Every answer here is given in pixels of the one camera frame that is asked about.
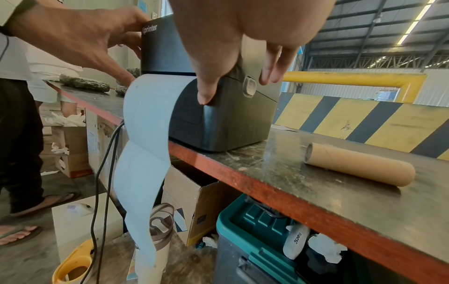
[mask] black and yellow stripe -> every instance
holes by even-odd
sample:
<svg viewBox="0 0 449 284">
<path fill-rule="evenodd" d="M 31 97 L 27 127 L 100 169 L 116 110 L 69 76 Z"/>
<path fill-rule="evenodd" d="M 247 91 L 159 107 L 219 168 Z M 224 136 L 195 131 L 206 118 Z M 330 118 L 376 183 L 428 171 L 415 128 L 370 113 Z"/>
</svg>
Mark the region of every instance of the black and yellow stripe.
<svg viewBox="0 0 449 284">
<path fill-rule="evenodd" d="M 449 108 L 282 93 L 274 123 L 449 160 Z"/>
</svg>

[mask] human hand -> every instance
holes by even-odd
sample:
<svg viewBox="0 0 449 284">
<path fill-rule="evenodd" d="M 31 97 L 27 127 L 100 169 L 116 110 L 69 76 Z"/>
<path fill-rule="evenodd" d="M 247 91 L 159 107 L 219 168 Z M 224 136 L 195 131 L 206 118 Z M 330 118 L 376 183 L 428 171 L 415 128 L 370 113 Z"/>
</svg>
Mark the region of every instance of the human hand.
<svg viewBox="0 0 449 284">
<path fill-rule="evenodd" d="M 261 85 L 279 82 L 299 47 L 324 25 L 335 0 L 169 0 L 182 43 L 207 104 L 236 64 L 243 34 L 267 41 Z"/>
<path fill-rule="evenodd" d="M 16 37 L 77 66 L 103 71 L 124 86 L 134 80 L 109 55 L 124 44 L 140 58 L 142 25 L 150 17 L 137 7 L 116 10 L 71 10 L 35 5 L 7 23 Z"/>
</svg>

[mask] yellow tape dispenser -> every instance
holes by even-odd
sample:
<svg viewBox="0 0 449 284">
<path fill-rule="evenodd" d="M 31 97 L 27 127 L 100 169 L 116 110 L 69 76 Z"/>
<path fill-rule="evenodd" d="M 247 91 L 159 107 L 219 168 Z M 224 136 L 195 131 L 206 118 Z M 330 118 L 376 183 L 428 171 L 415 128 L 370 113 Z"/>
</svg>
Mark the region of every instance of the yellow tape dispenser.
<svg viewBox="0 0 449 284">
<path fill-rule="evenodd" d="M 56 268 L 53 284 L 79 284 L 92 264 L 90 252 L 94 249 L 92 240 L 83 242 Z"/>
</svg>

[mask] metal roof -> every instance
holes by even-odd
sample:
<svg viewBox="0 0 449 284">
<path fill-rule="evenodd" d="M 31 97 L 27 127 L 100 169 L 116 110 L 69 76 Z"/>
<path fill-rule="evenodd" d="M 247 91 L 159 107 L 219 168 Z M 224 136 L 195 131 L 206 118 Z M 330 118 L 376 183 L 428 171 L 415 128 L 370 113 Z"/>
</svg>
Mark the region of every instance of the metal roof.
<svg viewBox="0 0 449 284">
<path fill-rule="evenodd" d="M 449 53 L 449 0 L 436 0 L 397 45 L 429 0 L 339 0 L 307 47 L 313 57 L 420 54 L 429 64 Z"/>
</svg>

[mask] yellow pipe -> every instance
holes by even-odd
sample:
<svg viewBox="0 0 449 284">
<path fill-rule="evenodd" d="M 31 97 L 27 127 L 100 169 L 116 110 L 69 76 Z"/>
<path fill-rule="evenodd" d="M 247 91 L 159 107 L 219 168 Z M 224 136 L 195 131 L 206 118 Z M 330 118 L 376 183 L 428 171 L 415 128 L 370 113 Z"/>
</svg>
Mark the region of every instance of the yellow pipe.
<svg viewBox="0 0 449 284">
<path fill-rule="evenodd" d="M 287 72 L 284 82 L 334 84 L 400 88 L 395 102 L 413 103 L 427 74 L 424 73 L 339 73 L 339 72 Z"/>
</svg>

